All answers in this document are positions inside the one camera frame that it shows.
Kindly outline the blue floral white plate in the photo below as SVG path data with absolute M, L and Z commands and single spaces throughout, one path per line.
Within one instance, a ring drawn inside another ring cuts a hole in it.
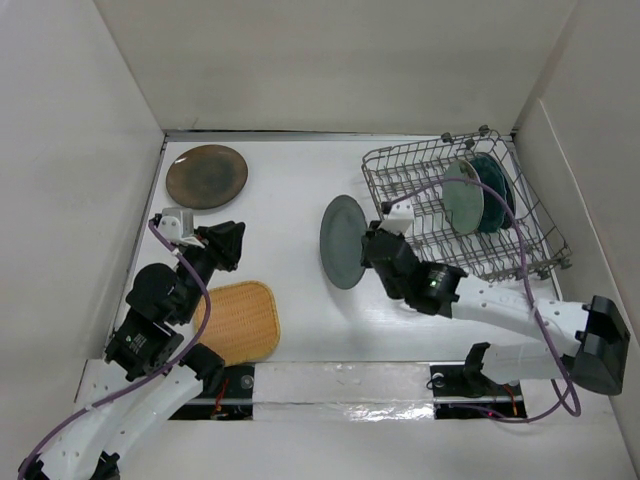
M 502 176 L 503 176 L 503 182 L 504 182 L 504 186 L 505 186 L 505 201 L 511 211 L 511 215 L 515 216 L 516 214 L 516 203 L 515 203 L 515 198 L 514 198 L 514 185 L 513 182 L 507 172 L 507 170 L 504 168 L 504 166 L 502 165 L 501 162 L 497 161 L 496 165 L 499 167 Z M 503 223 L 501 224 L 501 229 L 507 230 L 509 228 L 511 228 L 513 226 L 513 220 L 512 218 L 509 216 L 508 213 L 504 214 L 504 219 L 503 219 Z

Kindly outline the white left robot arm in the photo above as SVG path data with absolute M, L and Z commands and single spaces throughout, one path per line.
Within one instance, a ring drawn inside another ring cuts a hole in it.
M 176 331 L 198 304 L 210 314 L 208 283 L 217 271 L 233 272 L 241 258 L 246 225 L 227 221 L 167 237 L 156 216 L 149 230 L 177 259 L 152 263 L 135 276 L 124 321 L 95 369 L 84 405 L 62 421 L 22 461 L 21 479 L 118 479 L 126 456 L 187 401 L 222 387 L 225 362 Z

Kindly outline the light green plate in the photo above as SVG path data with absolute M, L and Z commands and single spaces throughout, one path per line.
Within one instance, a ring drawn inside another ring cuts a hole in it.
M 484 198 L 480 179 L 464 159 L 454 160 L 444 174 L 442 202 L 446 218 L 455 232 L 461 235 L 473 233 L 480 225 Z

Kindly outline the teal scalloped plate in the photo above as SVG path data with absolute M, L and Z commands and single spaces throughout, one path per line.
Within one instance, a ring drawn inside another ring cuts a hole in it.
M 503 201 L 507 198 L 505 176 L 497 161 L 486 153 L 476 154 L 471 165 L 477 172 L 480 182 L 498 194 Z M 496 233 L 500 229 L 508 229 L 511 221 L 505 213 L 502 203 L 487 190 L 483 191 L 484 209 L 478 227 L 481 233 Z

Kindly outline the orange woven square tray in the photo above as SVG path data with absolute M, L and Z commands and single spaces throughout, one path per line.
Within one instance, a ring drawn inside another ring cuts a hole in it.
M 277 306 L 271 289 L 246 281 L 211 289 L 212 311 L 198 342 L 226 366 L 268 357 L 280 340 Z

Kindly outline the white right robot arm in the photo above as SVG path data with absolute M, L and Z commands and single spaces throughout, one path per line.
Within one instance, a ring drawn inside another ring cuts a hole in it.
M 613 300 L 599 295 L 587 304 L 530 300 L 458 267 L 422 261 L 402 235 L 382 229 L 367 231 L 362 246 L 362 265 L 376 272 L 389 298 L 421 314 L 481 322 L 528 337 L 521 345 L 474 344 L 461 371 L 470 391 L 566 377 L 597 394 L 621 394 L 630 332 Z

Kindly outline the grey blue round plate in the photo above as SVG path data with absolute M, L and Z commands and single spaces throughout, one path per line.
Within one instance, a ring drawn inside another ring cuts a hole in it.
M 349 195 L 335 197 L 320 226 L 319 251 L 323 271 L 333 286 L 354 288 L 364 275 L 361 238 L 367 222 L 359 203 Z

